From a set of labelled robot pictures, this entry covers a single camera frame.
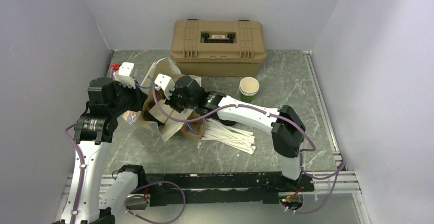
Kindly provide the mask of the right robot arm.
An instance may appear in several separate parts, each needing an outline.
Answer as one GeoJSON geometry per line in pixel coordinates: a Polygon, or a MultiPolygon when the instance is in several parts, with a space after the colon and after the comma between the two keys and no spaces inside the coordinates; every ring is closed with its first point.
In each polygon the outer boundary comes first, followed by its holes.
{"type": "Polygon", "coordinates": [[[241,123],[269,134],[275,152],[283,157],[284,188],[294,191],[301,185],[300,146],[307,134],[303,122],[292,107],[261,107],[223,93],[207,92],[189,76],[173,81],[171,77],[160,74],[154,84],[163,93],[165,104],[179,113],[193,109],[200,119],[241,123]]]}

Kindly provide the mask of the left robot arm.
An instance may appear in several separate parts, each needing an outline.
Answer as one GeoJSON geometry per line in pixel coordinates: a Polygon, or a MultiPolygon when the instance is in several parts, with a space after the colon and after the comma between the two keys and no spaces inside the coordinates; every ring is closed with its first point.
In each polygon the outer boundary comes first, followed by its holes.
{"type": "Polygon", "coordinates": [[[100,194],[104,162],[118,126],[118,117],[126,111],[141,111],[147,94],[132,77],[101,77],[90,82],[89,100],[84,113],[65,131],[75,148],[75,165],[69,196],[57,223],[115,223],[115,214],[131,192],[146,189],[142,166],[124,165],[119,177],[100,194]]]}

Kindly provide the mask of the paper bag with blue handles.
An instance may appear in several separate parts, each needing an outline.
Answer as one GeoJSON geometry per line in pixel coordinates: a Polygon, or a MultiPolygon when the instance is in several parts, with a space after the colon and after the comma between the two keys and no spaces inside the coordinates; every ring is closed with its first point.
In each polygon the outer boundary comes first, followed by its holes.
{"type": "Polygon", "coordinates": [[[167,57],[154,62],[138,87],[148,95],[142,111],[127,111],[122,115],[122,118],[133,127],[145,128],[154,132],[166,142],[175,133],[180,131],[184,123],[164,116],[155,105],[150,87],[154,84],[158,74],[170,76],[173,81],[177,81],[184,76],[174,62],[167,57]]]}

